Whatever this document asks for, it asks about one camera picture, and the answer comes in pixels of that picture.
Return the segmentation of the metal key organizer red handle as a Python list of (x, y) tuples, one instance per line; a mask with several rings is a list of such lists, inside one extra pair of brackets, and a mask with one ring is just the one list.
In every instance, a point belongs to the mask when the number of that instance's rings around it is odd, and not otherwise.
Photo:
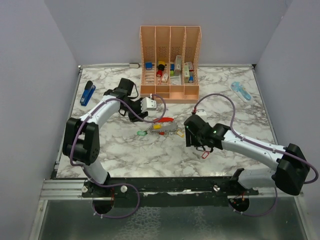
[(163, 117), (159, 121), (152, 123), (146, 132), (151, 135), (178, 135), (181, 138), (185, 136), (184, 131), (171, 117)]

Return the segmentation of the silver key with green tag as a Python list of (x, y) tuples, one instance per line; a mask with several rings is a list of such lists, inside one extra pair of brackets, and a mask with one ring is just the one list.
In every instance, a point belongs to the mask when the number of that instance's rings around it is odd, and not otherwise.
[(147, 134), (148, 134), (148, 131), (147, 131), (147, 130), (139, 130), (139, 131), (137, 132), (137, 135), (138, 135), (138, 136), (142, 136), (142, 137), (146, 136)]

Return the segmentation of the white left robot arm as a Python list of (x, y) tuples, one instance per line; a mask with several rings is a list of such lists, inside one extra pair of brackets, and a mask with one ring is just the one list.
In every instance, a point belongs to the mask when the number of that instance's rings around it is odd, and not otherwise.
[(91, 179), (96, 181), (93, 191), (97, 196), (106, 197), (111, 190), (108, 183), (110, 174), (98, 160), (100, 152), (100, 128), (114, 114), (128, 114), (131, 122), (141, 122), (148, 112), (141, 110), (142, 98), (131, 96), (136, 84), (122, 78), (118, 86), (107, 90), (102, 100), (80, 118), (69, 118), (66, 122), (62, 153), (69, 157), (72, 165), (82, 167)]

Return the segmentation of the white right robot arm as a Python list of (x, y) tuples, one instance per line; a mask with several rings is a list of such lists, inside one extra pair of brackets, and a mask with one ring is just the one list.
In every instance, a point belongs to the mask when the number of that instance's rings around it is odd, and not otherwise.
[(217, 123), (210, 126), (197, 114), (191, 115), (185, 122), (186, 146), (231, 151), (256, 160), (265, 168), (238, 169), (233, 175), (229, 189), (240, 196), (247, 189), (276, 187), (282, 192), (297, 196), (300, 194), (310, 172), (306, 158), (299, 146), (275, 145), (245, 137), (231, 127)]

